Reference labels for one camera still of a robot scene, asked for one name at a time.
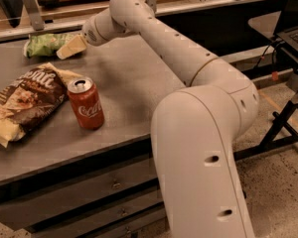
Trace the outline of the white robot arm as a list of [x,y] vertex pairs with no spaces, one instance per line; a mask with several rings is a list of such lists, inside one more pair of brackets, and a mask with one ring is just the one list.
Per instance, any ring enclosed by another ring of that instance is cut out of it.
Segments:
[[159,21],[140,0],[110,0],[82,35],[100,46],[139,35],[184,88],[154,111],[151,143],[173,238],[255,238],[232,142],[259,109],[253,82],[225,60]]

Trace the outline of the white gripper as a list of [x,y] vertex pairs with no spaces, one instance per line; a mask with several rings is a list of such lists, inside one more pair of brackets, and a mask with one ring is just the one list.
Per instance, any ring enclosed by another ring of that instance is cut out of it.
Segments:
[[94,23],[87,20],[81,29],[81,34],[63,34],[62,46],[57,50],[57,57],[65,60],[86,50],[87,43],[93,46],[100,46],[104,38],[99,34]]

